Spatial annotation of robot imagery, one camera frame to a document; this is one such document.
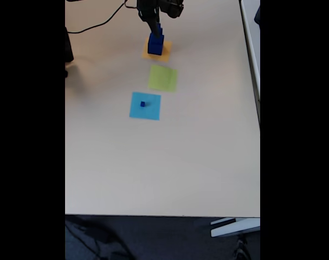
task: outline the dark gray carpet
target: dark gray carpet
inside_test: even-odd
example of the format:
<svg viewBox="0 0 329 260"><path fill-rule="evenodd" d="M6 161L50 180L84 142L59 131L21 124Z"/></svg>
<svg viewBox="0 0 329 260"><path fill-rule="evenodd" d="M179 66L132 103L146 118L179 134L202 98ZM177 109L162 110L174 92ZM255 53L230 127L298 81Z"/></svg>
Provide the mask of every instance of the dark gray carpet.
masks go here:
<svg viewBox="0 0 329 260"><path fill-rule="evenodd" d="M211 221L217 218L83 216L113 229L136 260L232 260L237 236L210 237ZM69 225L96 251L94 240ZM260 260L260 231L246 234L252 260ZM100 243L101 256L123 252L118 244ZM66 229L66 260L94 260L95 256Z"/></svg>

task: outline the green paper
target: green paper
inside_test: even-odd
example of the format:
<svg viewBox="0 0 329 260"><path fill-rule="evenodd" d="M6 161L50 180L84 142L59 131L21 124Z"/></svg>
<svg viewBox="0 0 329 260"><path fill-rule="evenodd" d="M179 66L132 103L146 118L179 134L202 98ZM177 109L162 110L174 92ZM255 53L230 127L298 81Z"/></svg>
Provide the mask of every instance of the green paper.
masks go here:
<svg viewBox="0 0 329 260"><path fill-rule="evenodd" d="M176 90L177 70L152 65L149 77L149 88L174 92Z"/></svg>

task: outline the blue block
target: blue block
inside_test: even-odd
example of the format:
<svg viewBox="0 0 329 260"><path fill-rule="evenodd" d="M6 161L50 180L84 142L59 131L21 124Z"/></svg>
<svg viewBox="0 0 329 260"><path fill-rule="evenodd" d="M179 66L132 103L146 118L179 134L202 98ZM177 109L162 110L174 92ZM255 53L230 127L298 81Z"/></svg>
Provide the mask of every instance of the blue block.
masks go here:
<svg viewBox="0 0 329 260"><path fill-rule="evenodd" d="M156 38L154 34L150 33L149 43L147 45L147 53L162 55L164 35L163 29L160 27L160 23L157 23L157 29L160 36Z"/></svg>
<svg viewBox="0 0 329 260"><path fill-rule="evenodd" d="M162 55L163 44L150 44L147 46L147 53Z"/></svg>
<svg viewBox="0 0 329 260"><path fill-rule="evenodd" d="M162 44L164 42L164 35L160 35L158 38L154 34L150 33L149 44Z"/></svg>

